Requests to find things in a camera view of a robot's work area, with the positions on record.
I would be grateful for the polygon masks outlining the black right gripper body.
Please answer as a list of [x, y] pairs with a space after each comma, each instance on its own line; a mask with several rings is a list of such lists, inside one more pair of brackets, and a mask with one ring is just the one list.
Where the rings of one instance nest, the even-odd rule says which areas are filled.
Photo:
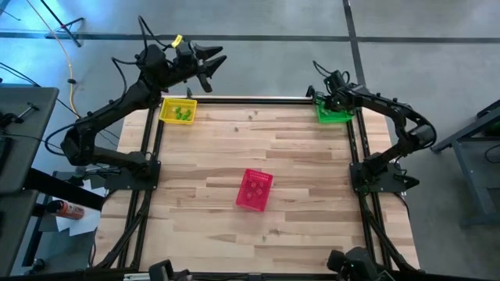
[[325, 91], [315, 90], [314, 102], [331, 112], [354, 112], [354, 94], [350, 91], [330, 88]]

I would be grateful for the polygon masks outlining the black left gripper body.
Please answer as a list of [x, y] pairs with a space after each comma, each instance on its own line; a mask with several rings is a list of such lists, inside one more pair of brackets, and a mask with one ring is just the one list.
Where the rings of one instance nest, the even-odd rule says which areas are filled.
[[190, 41], [182, 41], [176, 48], [176, 58], [174, 59], [176, 66], [183, 72], [184, 78], [196, 76], [202, 86], [202, 89], [210, 93], [213, 91], [212, 86], [208, 82], [208, 77], [204, 74], [198, 74], [198, 66], [202, 60], [195, 56], [193, 44]]

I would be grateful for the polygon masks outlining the red plastic basket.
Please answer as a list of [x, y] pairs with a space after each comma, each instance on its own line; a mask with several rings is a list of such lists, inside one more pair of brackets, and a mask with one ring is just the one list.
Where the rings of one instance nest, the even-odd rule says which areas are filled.
[[[257, 182], [257, 186], [251, 187], [251, 182]], [[264, 212], [273, 186], [273, 175], [263, 173], [254, 169], [246, 169], [243, 175], [235, 204], [238, 207], [247, 208], [257, 212]], [[247, 193], [252, 193], [253, 197], [248, 199]]]

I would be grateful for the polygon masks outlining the green plastic basket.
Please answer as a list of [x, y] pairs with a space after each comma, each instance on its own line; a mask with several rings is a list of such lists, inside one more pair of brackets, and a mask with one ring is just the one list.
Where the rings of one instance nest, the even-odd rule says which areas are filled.
[[346, 123], [352, 120], [353, 114], [343, 111], [334, 112], [324, 108], [324, 102], [320, 101], [316, 104], [316, 115], [319, 123]]

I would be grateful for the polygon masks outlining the yellow plastic basket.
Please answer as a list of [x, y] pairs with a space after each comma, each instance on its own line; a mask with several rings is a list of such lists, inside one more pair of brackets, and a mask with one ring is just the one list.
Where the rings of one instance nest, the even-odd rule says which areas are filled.
[[[175, 113], [175, 109], [177, 107], [181, 107], [180, 113], [183, 114], [182, 119], [176, 119], [177, 113]], [[186, 117], [187, 110], [192, 111], [192, 115], [189, 118]], [[196, 110], [196, 100], [184, 98], [165, 98], [162, 102], [159, 120], [169, 124], [192, 125], [195, 121]]]

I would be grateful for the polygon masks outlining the black tripod stand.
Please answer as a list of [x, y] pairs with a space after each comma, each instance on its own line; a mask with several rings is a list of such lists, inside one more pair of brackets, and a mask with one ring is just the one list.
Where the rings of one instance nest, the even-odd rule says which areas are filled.
[[59, 35], [61, 33], [64, 33], [68, 39], [70, 39], [78, 48], [82, 47], [82, 44], [78, 41], [77, 36], [71, 31], [71, 28], [73, 25], [77, 23], [83, 23], [85, 21], [84, 17], [79, 17], [76, 18], [75, 20], [69, 21], [67, 23], [64, 23], [57, 15], [56, 13], [50, 8], [48, 3], [45, 0], [40, 0], [42, 5], [48, 10], [48, 12], [51, 14], [51, 16], [55, 19], [55, 21], [58, 23], [58, 27], [54, 30], [54, 33], [56, 35]]

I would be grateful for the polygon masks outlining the grey side table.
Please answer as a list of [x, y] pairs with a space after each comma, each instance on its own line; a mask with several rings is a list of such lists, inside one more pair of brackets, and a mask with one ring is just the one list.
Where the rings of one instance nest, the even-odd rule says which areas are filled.
[[12, 270], [38, 199], [30, 171], [58, 93], [54, 87], [0, 87], [0, 112], [23, 120], [4, 130], [12, 144], [0, 168], [0, 277]]

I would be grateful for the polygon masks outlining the dark grey cart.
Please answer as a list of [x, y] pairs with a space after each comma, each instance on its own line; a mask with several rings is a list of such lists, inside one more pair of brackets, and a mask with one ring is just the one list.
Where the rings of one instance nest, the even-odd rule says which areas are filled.
[[431, 150], [439, 154], [447, 148], [454, 151], [477, 208], [477, 214], [463, 219], [461, 227], [500, 226], [500, 99]]

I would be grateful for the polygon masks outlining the black diagonal beam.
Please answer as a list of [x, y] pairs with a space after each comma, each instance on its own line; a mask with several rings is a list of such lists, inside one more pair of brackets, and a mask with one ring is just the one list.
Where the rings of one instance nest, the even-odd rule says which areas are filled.
[[66, 181], [33, 168], [30, 168], [28, 171], [23, 188], [27, 190], [36, 190], [43, 194], [97, 211], [102, 210], [102, 206], [105, 202], [105, 198], [101, 195], [67, 183]]

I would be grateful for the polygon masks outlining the black clamp tool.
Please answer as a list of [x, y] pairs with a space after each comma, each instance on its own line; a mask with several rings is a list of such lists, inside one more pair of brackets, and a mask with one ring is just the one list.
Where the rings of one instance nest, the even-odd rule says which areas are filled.
[[40, 110], [35, 104], [33, 104], [31, 102], [28, 102], [27, 105], [28, 105], [28, 108], [25, 109], [23, 112], [21, 112], [19, 115], [16, 115], [16, 114], [11, 113], [11, 112], [6, 113], [6, 114], [0, 113], [0, 128], [6, 128], [11, 123], [21, 124], [24, 122], [23, 117], [25, 115], [27, 115], [30, 112], [37, 112]]

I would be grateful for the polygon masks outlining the orange bottle black cap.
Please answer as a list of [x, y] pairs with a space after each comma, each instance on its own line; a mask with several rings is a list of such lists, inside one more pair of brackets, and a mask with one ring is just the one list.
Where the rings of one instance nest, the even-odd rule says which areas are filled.
[[63, 200], [54, 200], [46, 205], [46, 211], [66, 219], [79, 220], [84, 217], [85, 209]]

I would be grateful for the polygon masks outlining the white paper sheets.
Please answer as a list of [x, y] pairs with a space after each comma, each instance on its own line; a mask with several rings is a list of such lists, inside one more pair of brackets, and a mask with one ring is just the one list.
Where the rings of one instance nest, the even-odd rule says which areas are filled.
[[[104, 187], [94, 188], [90, 180], [84, 181], [83, 188], [101, 197], [106, 196], [108, 193]], [[72, 237], [96, 230], [101, 220], [101, 212], [84, 207], [84, 216], [82, 219], [74, 220], [56, 216], [55, 220], [58, 231], [62, 232], [68, 229], [69, 235]]]

